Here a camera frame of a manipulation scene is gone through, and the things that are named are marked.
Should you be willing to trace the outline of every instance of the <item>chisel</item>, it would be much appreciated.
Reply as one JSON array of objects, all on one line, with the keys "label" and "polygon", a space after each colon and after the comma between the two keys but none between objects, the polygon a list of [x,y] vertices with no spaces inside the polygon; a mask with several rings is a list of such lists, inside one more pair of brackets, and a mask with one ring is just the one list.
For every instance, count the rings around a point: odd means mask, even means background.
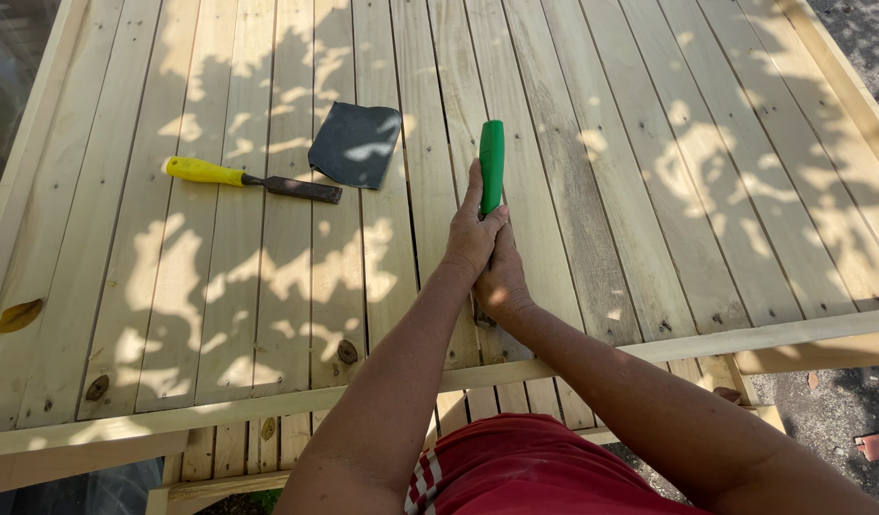
[{"label": "chisel", "polygon": [[[480,128],[480,175],[484,180],[484,190],[480,196],[480,218],[490,215],[500,205],[502,195],[502,164],[505,138],[500,120],[484,122]],[[480,309],[474,301],[474,322],[485,329],[496,327],[496,322]]]},{"label": "chisel", "polygon": [[217,166],[196,158],[173,156],[163,166],[167,174],[195,182],[219,182],[232,186],[265,186],[265,189],[278,195],[290,195],[310,201],[338,204],[342,189],[317,182],[297,181],[286,177],[267,177],[258,179],[242,170]]}]

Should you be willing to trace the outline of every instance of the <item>red shorts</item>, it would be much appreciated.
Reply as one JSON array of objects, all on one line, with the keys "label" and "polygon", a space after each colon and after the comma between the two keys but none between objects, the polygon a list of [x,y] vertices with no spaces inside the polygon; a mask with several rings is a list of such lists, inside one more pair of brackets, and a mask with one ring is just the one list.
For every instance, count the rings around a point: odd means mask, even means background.
[{"label": "red shorts", "polygon": [[405,501],[408,515],[707,513],[659,496],[552,417],[515,413],[466,425],[426,450]]}]

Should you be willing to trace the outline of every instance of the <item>brown leaf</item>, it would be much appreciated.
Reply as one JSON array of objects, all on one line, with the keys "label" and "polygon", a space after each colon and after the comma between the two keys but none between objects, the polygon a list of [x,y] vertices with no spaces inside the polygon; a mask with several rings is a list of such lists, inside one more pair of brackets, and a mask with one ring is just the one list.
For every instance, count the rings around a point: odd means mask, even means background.
[{"label": "brown leaf", "polygon": [[267,442],[271,439],[272,436],[274,436],[275,426],[276,425],[274,422],[274,417],[271,417],[265,421],[265,423],[262,425],[262,440]]},{"label": "brown leaf", "polygon": [[739,404],[742,401],[742,393],[731,388],[716,387],[713,389],[713,393],[734,404]]},{"label": "brown leaf", "polygon": [[42,311],[42,299],[17,304],[1,313],[0,333],[20,331],[39,316]]},{"label": "brown leaf", "polygon": [[87,389],[86,399],[90,402],[99,401],[99,398],[107,390],[109,390],[109,376],[102,374],[102,376],[96,378],[90,384],[90,388]]}]

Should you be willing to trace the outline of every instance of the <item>person's left hand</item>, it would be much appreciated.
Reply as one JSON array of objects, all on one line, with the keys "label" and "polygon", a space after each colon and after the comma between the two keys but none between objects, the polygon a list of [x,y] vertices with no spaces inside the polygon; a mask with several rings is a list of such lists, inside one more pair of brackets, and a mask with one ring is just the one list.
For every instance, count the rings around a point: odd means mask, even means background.
[{"label": "person's left hand", "polygon": [[483,221],[479,218],[480,196],[483,193],[483,178],[480,175],[480,161],[475,158],[468,170],[468,192],[465,200],[449,227],[449,241],[442,263],[457,265],[468,274],[471,283],[487,265],[493,252],[497,231],[509,217],[509,207],[501,205],[491,211]]}]

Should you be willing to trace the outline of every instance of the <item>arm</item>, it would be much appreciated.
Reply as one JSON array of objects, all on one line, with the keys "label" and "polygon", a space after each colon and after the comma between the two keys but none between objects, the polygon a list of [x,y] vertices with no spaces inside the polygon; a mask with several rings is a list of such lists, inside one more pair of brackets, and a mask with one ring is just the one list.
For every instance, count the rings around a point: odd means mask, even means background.
[{"label": "arm", "polygon": [[808,450],[709,391],[537,307],[509,226],[475,287],[481,307],[571,384],[609,429],[697,507],[719,514],[879,513]]},{"label": "arm", "polygon": [[474,159],[445,257],[312,436],[276,513],[402,511],[461,304],[509,214],[501,206],[479,221],[480,194]]}]

